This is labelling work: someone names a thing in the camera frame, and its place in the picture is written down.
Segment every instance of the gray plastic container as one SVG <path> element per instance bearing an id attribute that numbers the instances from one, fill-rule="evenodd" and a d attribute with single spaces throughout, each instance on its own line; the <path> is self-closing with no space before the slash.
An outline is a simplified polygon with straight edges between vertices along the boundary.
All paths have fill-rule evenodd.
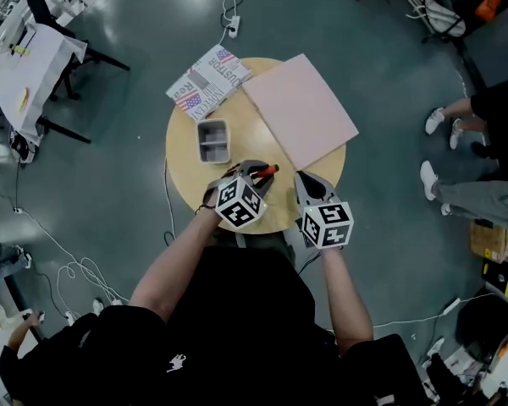
<path id="1" fill-rule="evenodd" d="M 229 154 L 229 131 L 221 118 L 201 120 L 196 125 L 197 147 L 200 161 L 204 164 L 225 164 Z"/>

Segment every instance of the pink board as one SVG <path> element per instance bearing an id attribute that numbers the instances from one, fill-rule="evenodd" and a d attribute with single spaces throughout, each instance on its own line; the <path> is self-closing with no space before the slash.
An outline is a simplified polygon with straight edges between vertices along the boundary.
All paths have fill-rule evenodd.
<path id="1" fill-rule="evenodd" d="M 248 80 L 243 87 L 296 170 L 358 135 L 305 54 Z"/>

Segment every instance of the round wooden table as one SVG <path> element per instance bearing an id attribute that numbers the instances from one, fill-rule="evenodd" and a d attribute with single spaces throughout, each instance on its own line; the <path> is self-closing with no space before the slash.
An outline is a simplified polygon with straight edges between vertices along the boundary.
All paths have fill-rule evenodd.
<path id="1" fill-rule="evenodd" d="M 271 58 L 244 58 L 242 62 L 252 70 L 252 76 L 268 71 L 281 62 Z M 209 182 L 246 159 L 279 164 L 273 185 L 264 200 L 268 209 L 258 221 L 242 228 L 241 233 L 263 234 L 280 232 L 294 225 L 299 218 L 295 200 L 295 169 L 280 148 L 262 117 L 242 89 L 236 91 L 210 118 L 223 118 L 231 133 L 231 162 L 220 165 L 202 164 L 198 157 L 196 122 L 175 107 L 166 134 L 168 169 L 175 187 L 193 210 L 202 203 Z M 345 145 L 314 162 L 306 170 L 335 185 L 345 165 Z M 220 227 L 232 230 L 226 222 Z"/>

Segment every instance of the gray floor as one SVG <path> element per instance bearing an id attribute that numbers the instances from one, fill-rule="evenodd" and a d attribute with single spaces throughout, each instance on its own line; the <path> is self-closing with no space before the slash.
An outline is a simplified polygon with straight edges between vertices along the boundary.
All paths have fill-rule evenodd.
<path id="1" fill-rule="evenodd" d="M 125 296 L 164 248 L 163 232 L 170 229 L 163 159 L 173 103 L 165 91 L 219 40 L 221 1 L 101 0 L 75 19 L 70 28 L 79 38 L 132 70 L 105 63 L 79 70 L 74 86 L 81 101 L 49 103 L 46 115 L 92 144 L 50 134 L 36 161 L 19 174 L 19 205 L 77 257 L 97 261 Z M 428 111 L 462 96 L 456 67 L 463 70 L 451 46 L 420 44 L 427 32 L 405 17 L 410 12 L 405 0 L 245 0 L 240 35 L 223 44 L 239 57 L 284 60 L 304 52 L 356 123 L 360 135 L 348 145 L 338 192 L 356 219 L 345 257 L 375 324 L 436 315 L 481 285 L 468 221 L 440 216 L 439 205 L 423 196 L 418 170 L 428 158 L 444 178 L 465 180 L 493 164 L 472 156 L 471 136 L 451 152 L 449 127 L 425 135 Z M 0 189 L 13 195 L 15 165 L 7 160 L 0 163 Z M 193 212 L 171 193 L 180 230 Z M 24 245 L 56 294 L 57 270 L 68 257 L 10 210 L 0 199 L 0 239 Z M 301 252 L 298 265 L 308 254 Z M 302 276 L 317 302 L 317 323 L 329 327 L 321 266 L 312 264 Z M 45 335 L 64 326 L 45 278 L 21 272 L 15 279 L 26 303 L 47 311 Z M 81 313 L 102 296 L 67 275 L 61 290 Z M 452 337 L 455 317 L 440 320 L 437 336 Z M 432 327 L 427 322 L 376 333 L 398 332 L 418 360 Z M 447 354 L 455 348 L 449 345 Z"/>

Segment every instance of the white table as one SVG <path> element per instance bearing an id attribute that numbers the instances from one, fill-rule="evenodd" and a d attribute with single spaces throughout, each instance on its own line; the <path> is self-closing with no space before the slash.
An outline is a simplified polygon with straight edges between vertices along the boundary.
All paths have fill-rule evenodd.
<path id="1" fill-rule="evenodd" d="M 17 132 L 39 145 L 41 137 L 36 131 L 36 121 L 43 104 L 72 54 L 83 61 L 86 43 L 64 36 L 47 25 L 36 24 L 34 30 L 28 29 L 19 45 L 30 50 L 30 54 L 8 53 L 0 62 L 0 108 Z M 28 89 L 28 100 L 21 107 L 25 89 Z"/>

